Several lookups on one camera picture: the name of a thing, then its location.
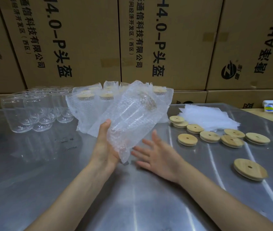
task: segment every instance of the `finger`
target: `finger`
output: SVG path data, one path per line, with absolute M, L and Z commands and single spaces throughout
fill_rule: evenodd
M 158 136 L 157 134 L 157 130 L 154 130 L 152 132 L 152 140 L 154 141 L 154 143 L 156 144 L 160 144 L 162 142 L 162 139 Z
M 150 147 L 154 147 L 154 145 L 155 145 L 155 143 L 153 141 L 147 140 L 147 139 L 142 139 L 142 142 Z
M 150 156 L 150 149 L 142 148 L 142 147 L 139 147 L 139 146 L 135 146 L 133 149 L 136 150 L 136 151 L 139 151 L 140 153 L 143 153 L 143 154 L 145 154 L 147 156 Z
M 107 140 L 107 130 L 110 128 L 110 126 L 111 126 L 110 119 L 107 119 L 104 123 L 100 125 L 97 141 Z
M 151 171 L 150 164 L 147 162 L 137 161 L 136 164 L 144 169 Z
M 147 155 L 142 154 L 142 153 L 139 153 L 136 151 L 131 151 L 131 155 L 134 155 L 135 157 L 137 157 L 143 161 L 149 162 L 149 157 Z

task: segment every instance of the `metal table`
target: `metal table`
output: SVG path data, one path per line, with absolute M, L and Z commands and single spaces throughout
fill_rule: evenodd
M 245 143 L 240 149 L 206 143 L 194 147 L 177 142 L 186 133 L 169 124 L 157 124 L 161 138 L 183 158 L 238 200 L 273 221 L 273 122 L 226 104 L 218 107 L 241 123 L 242 132 L 268 136 L 267 146 Z M 169 116 L 179 107 L 171 105 Z M 0 111 L 0 230 L 23 230 L 46 210 L 87 165 L 95 138 L 75 131 L 77 120 L 54 123 L 45 132 L 10 131 Z M 237 158 L 265 167 L 269 178 L 254 182 L 232 167 Z M 119 164 L 80 222 L 77 230 L 175 231 L 219 230 L 197 203 L 179 186 L 129 164 Z

